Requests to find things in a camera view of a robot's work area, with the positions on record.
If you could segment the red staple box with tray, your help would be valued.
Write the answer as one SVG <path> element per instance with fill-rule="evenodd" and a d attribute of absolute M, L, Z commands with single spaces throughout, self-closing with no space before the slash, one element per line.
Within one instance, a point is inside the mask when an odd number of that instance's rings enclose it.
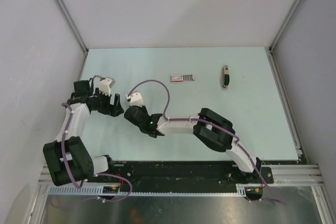
<path fill-rule="evenodd" d="M 184 82 L 184 81 L 194 81 L 193 74 L 182 74 L 182 75 L 171 75 L 171 82 Z"/>

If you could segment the black silver stapler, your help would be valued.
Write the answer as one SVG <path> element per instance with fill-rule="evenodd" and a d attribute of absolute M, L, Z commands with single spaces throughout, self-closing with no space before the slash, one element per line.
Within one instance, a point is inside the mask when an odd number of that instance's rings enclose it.
<path fill-rule="evenodd" d="M 224 65 L 221 71 L 220 87 L 222 90 L 228 90 L 230 83 L 229 66 Z"/>

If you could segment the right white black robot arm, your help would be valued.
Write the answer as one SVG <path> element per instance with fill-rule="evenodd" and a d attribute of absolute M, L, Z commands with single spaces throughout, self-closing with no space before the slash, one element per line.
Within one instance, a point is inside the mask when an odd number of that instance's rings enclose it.
<path fill-rule="evenodd" d="M 168 118 L 163 114 L 148 114 L 145 106 L 130 106 L 124 118 L 150 137 L 170 134 L 190 134 L 212 151 L 226 153 L 236 166 L 225 176 L 238 184 L 256 183 L 261 177 L 261 160 L 247 151 L 236 135 L 231 121 L 208 108 L 196 116 Z"/>

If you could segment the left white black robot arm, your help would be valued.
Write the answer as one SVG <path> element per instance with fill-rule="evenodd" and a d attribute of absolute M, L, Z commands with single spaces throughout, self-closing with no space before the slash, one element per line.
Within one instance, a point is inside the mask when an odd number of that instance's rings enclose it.
<path fill-rule="evenodd" d="M 103 181 L 115 178 L 116 169 L 109 155 L 92 157 L 81 137 L 91 112 L 117 117 L 124 113 L 119 94 L 112 94 L 115 80 L 99 77 L 94 86 L 94 78 L 74 82 L 73 93 L 62 106 L 66 115 L 61 130 L 55 140 L 43 147 L 43 154 L 52 182 L 56 186 L 73 184 L 80 189 L 85 181 L 98 175 Z"/>

